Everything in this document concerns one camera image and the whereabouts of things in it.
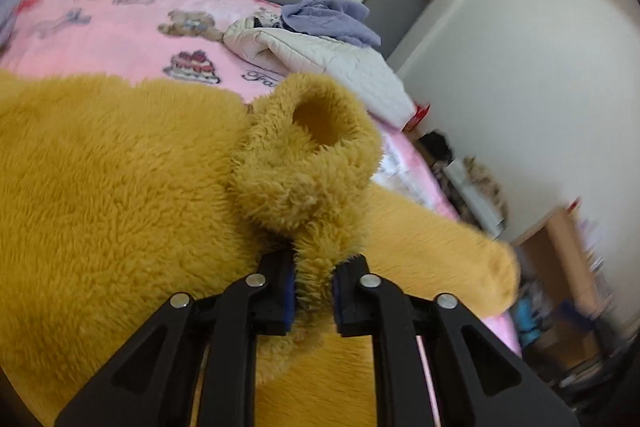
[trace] small red object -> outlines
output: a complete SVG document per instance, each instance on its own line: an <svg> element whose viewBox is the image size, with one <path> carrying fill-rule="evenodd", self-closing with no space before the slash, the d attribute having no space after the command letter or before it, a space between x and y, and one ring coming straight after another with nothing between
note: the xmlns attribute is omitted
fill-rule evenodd
<svg viewBox="0 0 640 427"><path fill-rule="evenodd" d="M582 204L582 198L576 198L576 200L569 205L569 207L567 208L567 214L571 214L576 208L580 208L580 205Z"/></svg>
<svg viewBox="0 0 640 427"><path fill-rule="evenodd" d="M412 116L411 120L409 120L406 125L404 126L403 131L412 131L414 130L416 127L418 127L418 124L424 120L424 117L427 116L429 114L429 110L431 109L431 104L427 104L427 105L419 105L416 104L415 105L415 114Z"/></svg>

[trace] plush bear ear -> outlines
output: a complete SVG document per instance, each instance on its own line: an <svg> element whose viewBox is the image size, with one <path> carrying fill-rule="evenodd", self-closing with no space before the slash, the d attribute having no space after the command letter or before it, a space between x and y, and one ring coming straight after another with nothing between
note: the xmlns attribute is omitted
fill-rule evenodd
<svg viewBox="0 0 640 427"><path fill-rule="evenodd" d="M332 78L292 74L253 106L232 176L246 217L290 235L314 216L352 204L369 184L380 135L362 104Z"/></svg>

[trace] bed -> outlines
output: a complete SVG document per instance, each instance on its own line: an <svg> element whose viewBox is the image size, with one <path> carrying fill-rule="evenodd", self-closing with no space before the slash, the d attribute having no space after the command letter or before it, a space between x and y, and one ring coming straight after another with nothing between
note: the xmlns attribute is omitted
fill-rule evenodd
<svg viewBox="0 0 640 427"><path fill-rule="evenodd" d="M169 77L233 90L250 103L271 92L283 75L242 60L225 46L223 36L238 21L277 16L280 5L297 1L24 0L0 67L33 78L117 74L133 84ZM353 71L346 71L343 78L338 71L337 80L348 84ZM372 112L385 144L374 181L456 219L430 170L401 132L402 122L411 116L407 104L413 108L401 82L384 78L385 100L394 106L392 101L397 99L398 104L376 112L367 103L373 79L367 85L357 81L350 87ZM489 324L512 349L518 349L505 317L494 317Z"/></svg>

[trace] pink blanket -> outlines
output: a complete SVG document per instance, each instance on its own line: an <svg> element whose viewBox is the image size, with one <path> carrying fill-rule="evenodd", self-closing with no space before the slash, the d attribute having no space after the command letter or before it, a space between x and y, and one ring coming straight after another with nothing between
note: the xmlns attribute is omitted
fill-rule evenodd
<svg viewBox="0 0 640 427"><path fill-rule="evenodd" d="M24 0L0 67L37 78L104 72L134 84L170 76L249 101L281 77L212 39L260 9L279 10L264 0Z"/></svg>

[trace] stuffed animal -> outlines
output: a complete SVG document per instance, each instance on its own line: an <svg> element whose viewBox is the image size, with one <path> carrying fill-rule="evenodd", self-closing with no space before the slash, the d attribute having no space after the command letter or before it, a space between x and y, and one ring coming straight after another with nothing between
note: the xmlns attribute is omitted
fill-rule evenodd
<svg viewBox="0 0 640 427"><path fill-rule="evenodd" d="M158 30L172 37L202 37L207 41L221 41L224 33L216 28L216 20L206 12L169 12L171 24L161 24Z"/></svg>
<svg viewBox="0 0 640 427"><path fill-rule="evenodd" d="M284 240L296 320L258 343L258 427L376 424L370 339L331 320L352 255L481 316L513 302L507 245L371 184L380 136L347 89L296 74L251 108L197 83L0 72L0 367L45 427L169 296L219 294Z"/></svg>

